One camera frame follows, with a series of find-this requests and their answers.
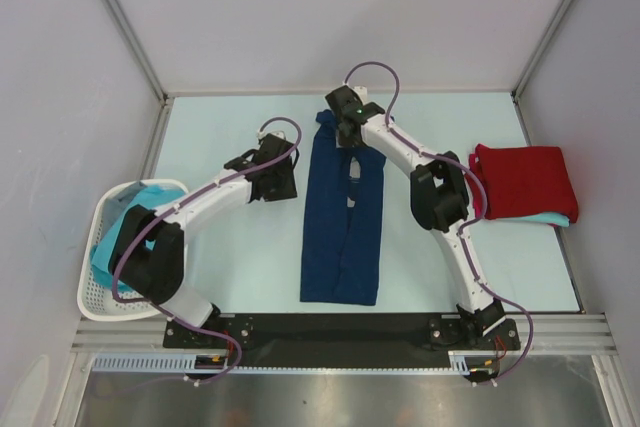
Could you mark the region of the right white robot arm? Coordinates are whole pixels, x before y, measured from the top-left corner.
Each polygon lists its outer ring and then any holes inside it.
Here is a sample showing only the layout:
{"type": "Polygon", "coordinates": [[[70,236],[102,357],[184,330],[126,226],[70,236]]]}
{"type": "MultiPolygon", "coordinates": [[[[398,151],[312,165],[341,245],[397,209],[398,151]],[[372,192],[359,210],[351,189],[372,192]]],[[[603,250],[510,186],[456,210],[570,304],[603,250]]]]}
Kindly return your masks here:
{"type": "Polygon", "coordinates": [[[470,196],[463,165],[451,151],[437,153],[419,144],[381,106],[364,98],[362,89],[347,85],[325,96],[337,121],[337,143],[372,148],[407,176],[413,218],[432,233],[456,282],[462,338],[484,348],[506,316],[501,300],[489,291],[467,231],[470,196]]]}

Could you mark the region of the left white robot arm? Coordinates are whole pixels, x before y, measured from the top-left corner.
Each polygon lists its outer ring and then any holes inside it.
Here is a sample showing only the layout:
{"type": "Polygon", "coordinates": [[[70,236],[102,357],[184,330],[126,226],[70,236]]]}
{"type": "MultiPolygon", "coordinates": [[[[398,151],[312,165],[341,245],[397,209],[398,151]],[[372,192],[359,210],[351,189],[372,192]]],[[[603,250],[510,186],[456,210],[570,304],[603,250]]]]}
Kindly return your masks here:
{"type": "Polygon", "coordinates": [[[157,207],[135,205],[124,219],[108,269],[154,308],[186,322],[197,345],[221,334],[219,308],[186,280],[188,244],[216,217],[253,201],[297,196],[294,168],[299,151],[282,133],[268,133],[258,147],[224,164],[201,188],[157,207]]]}

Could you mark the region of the navy blue t shirt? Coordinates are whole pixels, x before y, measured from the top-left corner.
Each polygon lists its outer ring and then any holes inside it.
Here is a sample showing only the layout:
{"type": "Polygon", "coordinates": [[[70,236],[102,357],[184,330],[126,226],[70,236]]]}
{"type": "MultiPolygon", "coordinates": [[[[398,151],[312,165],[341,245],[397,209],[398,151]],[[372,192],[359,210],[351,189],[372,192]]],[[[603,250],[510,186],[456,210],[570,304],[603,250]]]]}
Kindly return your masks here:
{"type": "Polygon", "coordinates": [[[306,189],[300,300],[373,306],[379,263],[386,158],[337,145],[330,110],[316,115],[306,189]]]}

